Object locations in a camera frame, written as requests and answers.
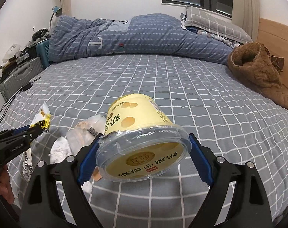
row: human hand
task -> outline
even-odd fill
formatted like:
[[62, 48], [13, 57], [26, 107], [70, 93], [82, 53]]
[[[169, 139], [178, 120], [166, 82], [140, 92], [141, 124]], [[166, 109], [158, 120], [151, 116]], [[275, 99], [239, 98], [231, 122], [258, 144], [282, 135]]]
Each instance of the human hand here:
[[3, 196], [10, 205], [14, 203], [14, 195], [10, 184], [8, 166], [6, 164], [3, 166], [3, 171], [0, 174], [0, 195]]

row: pillowcase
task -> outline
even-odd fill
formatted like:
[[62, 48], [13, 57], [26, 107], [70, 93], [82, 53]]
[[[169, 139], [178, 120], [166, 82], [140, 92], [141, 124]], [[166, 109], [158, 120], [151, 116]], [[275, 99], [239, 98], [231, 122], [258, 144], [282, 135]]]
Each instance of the pillowcase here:
[[217, 19], [202, 9], [189, 5], [186, 6], [185, 26], [196, 26], [242, 44], [253, 42], [251, 37], [239, 26]]

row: yellow yogurt cup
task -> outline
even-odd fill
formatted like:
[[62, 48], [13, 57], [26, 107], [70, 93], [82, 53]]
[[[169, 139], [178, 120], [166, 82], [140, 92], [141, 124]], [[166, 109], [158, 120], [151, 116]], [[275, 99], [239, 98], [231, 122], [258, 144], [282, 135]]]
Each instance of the yellow yogurt cup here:
[[96, 161], [103, 177], [132, 182], [163, 174], [191, 150], [188, 134], [152, 98], [129, 94], [107, 113]]

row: blue lamp head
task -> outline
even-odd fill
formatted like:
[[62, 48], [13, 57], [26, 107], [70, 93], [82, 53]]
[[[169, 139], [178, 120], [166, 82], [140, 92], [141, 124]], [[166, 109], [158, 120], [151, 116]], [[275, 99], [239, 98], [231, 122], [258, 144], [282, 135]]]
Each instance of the blue lamp head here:
[[62, 15], [62, 8], [61, 7], [54, 6], [52, 8], [52, 10], [54, 12], [55, 17], [59, 17]]

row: suitcase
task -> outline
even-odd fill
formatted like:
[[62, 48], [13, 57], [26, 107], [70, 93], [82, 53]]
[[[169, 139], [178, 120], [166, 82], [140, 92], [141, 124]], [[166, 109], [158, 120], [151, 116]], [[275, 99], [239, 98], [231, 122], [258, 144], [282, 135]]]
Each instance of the suitcase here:
[[39, 57], [23, 63], [10, 73], [9, 77], [0, 83], [0, 92], [5, 101], [8, 101], [17, 90], [29, 82], [33, 77], [43, 71]]
[[49, 50], [49, 39], [45, 39], [36, 45], [36, 53], [37, 56], [40, 57], [41, 59], [43, 69], [49, 67], [49, 65], [51, 64], [48, 57], [48, 50]]

